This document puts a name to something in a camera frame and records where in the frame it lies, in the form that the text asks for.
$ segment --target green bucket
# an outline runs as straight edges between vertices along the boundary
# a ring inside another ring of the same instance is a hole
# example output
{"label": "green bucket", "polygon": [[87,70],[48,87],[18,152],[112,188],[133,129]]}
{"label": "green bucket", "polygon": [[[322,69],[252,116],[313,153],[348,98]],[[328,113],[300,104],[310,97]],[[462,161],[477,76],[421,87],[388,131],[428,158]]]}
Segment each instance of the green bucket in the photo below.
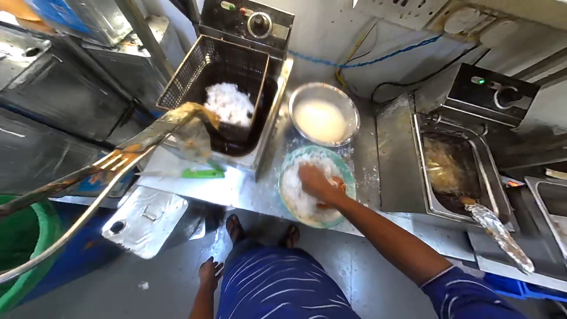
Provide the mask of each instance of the green bucket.
{"label": "green bucket", "polygon": [[[0,195],[0,204],[15,196]],[[36,203],[0,220],[0,272],[38,256],[63,234],[61,220],[48,201]],[[0,313],[15,307],[47,274],[52,256],[17,279],[0,284]]]}

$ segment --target foot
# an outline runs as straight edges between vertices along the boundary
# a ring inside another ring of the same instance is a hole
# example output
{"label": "foot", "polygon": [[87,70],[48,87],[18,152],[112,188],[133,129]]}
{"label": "foot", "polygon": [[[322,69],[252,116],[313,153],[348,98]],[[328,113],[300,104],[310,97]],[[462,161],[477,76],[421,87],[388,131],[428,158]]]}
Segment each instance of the foot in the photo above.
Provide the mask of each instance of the foot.
{"label": "foot", "polygon": [[242,229],[236,214],[232,214],[226,219],[226,231],[229,233],[233,246],[245,238],[244,229]]}
{"label": "foot", "polygon": [[299,228],[295,225],[289,225],[283,239],[280,243],[280,246],[285,248],[293,248],[299,242]]}

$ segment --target hand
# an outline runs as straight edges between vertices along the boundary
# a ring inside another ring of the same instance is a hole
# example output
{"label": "hand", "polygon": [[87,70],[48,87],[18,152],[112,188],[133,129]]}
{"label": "hand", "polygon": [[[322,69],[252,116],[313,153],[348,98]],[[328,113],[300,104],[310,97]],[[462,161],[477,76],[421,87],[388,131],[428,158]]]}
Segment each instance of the hand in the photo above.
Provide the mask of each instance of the hand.
{"label": "hand", "polygon": [[219,264],[218,262],[213,262],[212,256],[207,259],[207,261],[204,262],[201,267],[199,267],[199,281],[201,283],[201,286],[210,287],[213,291],[217,289],[218,281],[225,271],[223,266],[223,263]]}
{"label": "hand", "polygon": [[299,167],[299,179],[304,192],[326,203],[337,194],[344,194],[332,186],[323,172],[314,165],[302,164]]}

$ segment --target wire mesh basket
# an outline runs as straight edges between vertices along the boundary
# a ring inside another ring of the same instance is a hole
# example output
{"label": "wire mesh basket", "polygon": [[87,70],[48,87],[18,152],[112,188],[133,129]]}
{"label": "wire mesh basket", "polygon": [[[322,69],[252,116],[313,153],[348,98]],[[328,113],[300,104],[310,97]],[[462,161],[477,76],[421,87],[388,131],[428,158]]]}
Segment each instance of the wire mesh basket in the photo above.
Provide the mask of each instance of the wire mesh basket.
{"label": "wire mesh basket", "polygon": [[[185,102],[205,104],[206,88],[233,83],[249,96],[254,122],[260,102],[270,55],[234,43],[201,35],[178,67],[156,105],[172,110]],[[219,133],[228,140],[245,140],[250,127],[221,123]]]}

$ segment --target electrical cable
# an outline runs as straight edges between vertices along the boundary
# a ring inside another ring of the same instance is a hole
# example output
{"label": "electrical cable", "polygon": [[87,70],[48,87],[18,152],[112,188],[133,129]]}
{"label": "electrical cable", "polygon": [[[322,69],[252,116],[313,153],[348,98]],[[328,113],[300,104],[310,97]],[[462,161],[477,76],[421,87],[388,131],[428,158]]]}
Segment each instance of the electrical cable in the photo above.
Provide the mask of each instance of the electrical cable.
{"label": "electrical cable", "polygon": [[476,59],[475,63],[473,63],[472,65],[476,65],[477,63],[479,63],[480,60],[482,60],[488,54],[488,52],[490,52],[490,50],[492,50],[492,49],[488,48],[488,50],[484,51],[484,53],[481,54],[480,57],[478,59]]}
{"label": "electrical cable", "polygon": [[[362,43],[364,42],[364,40],[366,40],[366,38],[368,37],[368,35],[369,35],[370,32],[372,31],[372,29],[374,29],[375,26],[376,26],[376,22],[375,22],[374,25],[370,28],[370,30],[368,30],[368,33],[366,34],[366,36],[364,37],[364,39],[362,39],[362,41],[360,42],[360,44],[362,44]],[[351,55],[351,56],[349,57],[349,60],[347,60],[346,63],[352,62],[352,61],[354,61],[354,60],[356,60],[356,59],[358,59],[358,58],[365,57],[365,56],[367,56],[368,54],[370,54],[370,52],[372,52],[372,50],[374,50],[374,48],[376,47],[377,42],[378,42],[378,29],[376,29],[376,41],[374,42],[374,45],[372,46],[372,48],[371,48],[370,50],[368,50],[368,52],[366,52],[366,53],[364,53],[364,54],[361,54],[361,55],[359,55],[359,56],[357,56],[357,57],[350,58],[350,57],[352,57],[352,55]]]}
{"label": "electrical cable", "polygon": [[442,71],[444,71],[445,69],[447,69],[449,66],[451,66],[452,64],[454,64],[455,62],[459,61],[462,57],[464,57],[465,55],[467,55],[470,51],[473,51],[474,49],[478,48],[480,45],[479,44],[475,44],[473,47],[466,49],[465,51],[463,51],[463,53],[459,54],[456,58],[454,58],[453,60],[451,60],[451,62],[447,63],[446,65],[443,65],[439,70],[424,76],[423,78],[411,82],[411,83],[399,83],[399,82],[382,82],[378,85],[376,85],[376,87],[374,88],[374,90],[372,91],[372,94],[370,94],[370,100],[372,102],[376,102],[376,103],[383,103],[383,102],[377,102],[374,100],[374,95],[376,94],[376,91],[378,91],[378,89],[383,86],[383,85],[391,85],[391,86],[402,86],[402,87],[406,87],[406,86],[412,86],[418,83],[421,83],[423,81],[427,81],[429,79],[431,79],[432,77],[434,77],[435,75],[441,73]]}
{"label": "electrical cable", "polygon": [[417,48],[419,48],[419,47],[423,47],[424,45],[428,45],[428,44],[434,43],[434,42],[436,42],[437,40],[439,40],[439,38],[441,38],[441,36],[443,36],[443,34],[440,34],[440,35],[434,36],[434,37],[432,37],[432,38],[423,40],[423,41],[419,42],[418,44],[412,44],[412,45],[410,45],[410,46],[408,46],[408,47],[406,47],[406,48],[403,48],[403,49],[394,51],[394,52],[392,52],[392,53],[390,53],[390,54],[387,54],[387,55],[385,55],[385,56],[383,56],[383,57],[379,57],[379,58],[374,59],[374,60],[372,60],[372,61],[363,62],[363,63],[358,63],[358,64],[336,64],[336,63],[334,63],[333,61],[325,60],[325,59],[322,59],[322,58],[314,58],[314,57],[311,57],[311,56],[306,56],[305,54],[301,54],[301,53],[296,52],[296,51],[293,51],[293,50],[288,50],[288,52],[289,52],[290,54],[294,55],[294,56],[297,56],[297,57],[302,58],[302,59],[307,60],[307,61],[311,61],[311,62],[313,62],[313,63],[320,63],[320,64],[329,65],[329,66],[334,66],[334,67],[336,67],[336,68],[343,68],[343,69],[360,68],[361,66],[371,65],[371,64],[374,64],[374,63],[383,61],[383,60],[385,60],[385,59],[387,59],[387,58],[391,58],[391,57],[393,57],[393,56],[395,56],[395,55],[398,55],[398,54],[400,54],[400,53],[404,53],[404,52],[407,52],[407,51],[411,51],[411,50],[413,50],[413,49],[417,49]]}
{"label": "electrical cable", "polygon": [[[358,50],[358,48],[360,48],[360,46],[362,45],[362,43],[366,40],[366,38],[368,37],[368,35],[370,34],[370,32],[372,31],[372,29],[374,29],[374,27],[376,26],[376,24],[378,23],[378,20],[376,20],[374,22],[374,24],[372,25],[372,27],[370,27],[370,29],[368,31],[365,32],[365,34],[363,36],[360,37],[360,39],[358,39],[358,41],[356,42],[356,44],[354,45],[354,48],[352,49],[352,51],[350,51],[349,57],[347,58],[350,59],[352,58],[352,56],[356,53],[356,51]],[[341,74],[342,68],[339,68],[337,70],[337,72],[335,72],[335,77],[337,78],[337,81],[339,81],[342,84],[342,88],[344,89],[345,87],[347,87],[346,84],[346,80],[345,78],[342,76]]]}

